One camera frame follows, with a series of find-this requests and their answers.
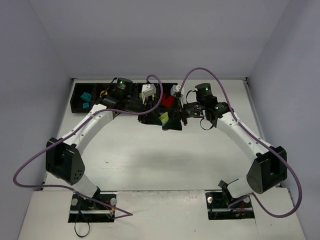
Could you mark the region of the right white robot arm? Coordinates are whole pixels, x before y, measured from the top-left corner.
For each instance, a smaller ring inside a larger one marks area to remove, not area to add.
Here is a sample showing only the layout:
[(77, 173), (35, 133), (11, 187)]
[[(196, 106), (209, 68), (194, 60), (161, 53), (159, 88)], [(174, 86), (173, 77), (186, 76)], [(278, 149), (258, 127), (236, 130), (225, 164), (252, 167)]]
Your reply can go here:
[(213, 128), (226, 134), (247, 156), (251, 163), (244, 177), (219, 186), (231, 198), (251, 193), (262, 194), (287, 179), (287, 152), (283, 147), (273, 147), (259, 139), (251, 130), (244, 130), (240, 119), (232, 113), (226, 102), (219, 102), (212, 94), (209, 83), (195, 86), (195, 102), (179, 99), (169, 112), (161, 116), (163, 130), (182, 130), (188, 118), (207, 120)]

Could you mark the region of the yellow green lego brick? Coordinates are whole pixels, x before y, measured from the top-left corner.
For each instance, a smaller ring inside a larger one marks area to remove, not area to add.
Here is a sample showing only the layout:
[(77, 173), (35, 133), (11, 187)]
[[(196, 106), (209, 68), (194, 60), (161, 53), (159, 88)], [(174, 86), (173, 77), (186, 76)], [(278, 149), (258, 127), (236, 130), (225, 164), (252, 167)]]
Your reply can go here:
[(165, 125), (169, 121), (169, 114), (168, 112), (163, 113), (160, 117), (159, 120), (161, 121), (162, 125)]

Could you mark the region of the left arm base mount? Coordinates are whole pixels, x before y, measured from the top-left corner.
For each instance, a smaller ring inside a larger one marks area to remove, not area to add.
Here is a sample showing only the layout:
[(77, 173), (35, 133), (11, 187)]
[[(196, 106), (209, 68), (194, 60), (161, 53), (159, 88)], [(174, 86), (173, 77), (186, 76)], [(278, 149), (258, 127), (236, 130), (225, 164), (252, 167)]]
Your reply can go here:
[(113, 223), (114, 217), (113, 208), (84, 199), (75, 193), (72, 195), (68, 223)]

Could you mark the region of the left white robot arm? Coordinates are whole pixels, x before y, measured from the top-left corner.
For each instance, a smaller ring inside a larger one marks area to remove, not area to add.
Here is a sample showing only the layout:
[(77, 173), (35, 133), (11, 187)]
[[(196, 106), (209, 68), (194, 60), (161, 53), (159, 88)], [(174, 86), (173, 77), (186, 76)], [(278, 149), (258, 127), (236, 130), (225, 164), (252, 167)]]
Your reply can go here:
[(119, 114), (146, 115), (160, 105), (155, 102), (157, 88), (147, 82), (142, 87), (142, 98), (131, 96), (133, 82), (117, 78), (114, 87), (106, 89), (89, 113), (69, 133), (60, 139), (51, 138), (46, 144), (45, 169), (68, 183), (84, 198), (98, 199), (100, 188), (85, 174), (82, 154), (97, 133)]

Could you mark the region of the small teal lego brick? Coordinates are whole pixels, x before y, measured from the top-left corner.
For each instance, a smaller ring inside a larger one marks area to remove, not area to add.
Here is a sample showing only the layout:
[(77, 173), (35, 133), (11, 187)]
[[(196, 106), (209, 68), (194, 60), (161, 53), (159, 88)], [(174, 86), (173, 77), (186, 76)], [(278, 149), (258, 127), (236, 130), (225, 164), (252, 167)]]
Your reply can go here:
[(83, 104), (82, 104), (82, 107), (83, 107), (84, 109), (89, 108), (89, 103), (88, 103), (88, 102), (83, 103)]

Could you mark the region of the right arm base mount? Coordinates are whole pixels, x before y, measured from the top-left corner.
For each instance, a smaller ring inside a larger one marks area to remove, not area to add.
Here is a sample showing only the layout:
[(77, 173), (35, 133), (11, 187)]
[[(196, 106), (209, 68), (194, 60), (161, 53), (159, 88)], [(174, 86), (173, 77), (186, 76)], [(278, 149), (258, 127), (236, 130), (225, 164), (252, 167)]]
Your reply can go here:
[(210, 221), (254, 219), (255, 213), (249, 196), (233, 198), (228, 184), (221, 180), (220, 190), (206, 191), (207, 216)]

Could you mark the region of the red long lego brick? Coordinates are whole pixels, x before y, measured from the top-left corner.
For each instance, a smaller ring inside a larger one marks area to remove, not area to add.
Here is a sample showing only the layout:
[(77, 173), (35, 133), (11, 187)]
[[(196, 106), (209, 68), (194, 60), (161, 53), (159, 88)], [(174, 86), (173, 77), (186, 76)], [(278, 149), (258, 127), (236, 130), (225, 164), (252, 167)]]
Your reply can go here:
[(160, 105), (164, 108), (171, 108), (174, 104), (174, 97), (172, 95), (166, 95), (163, 93)]

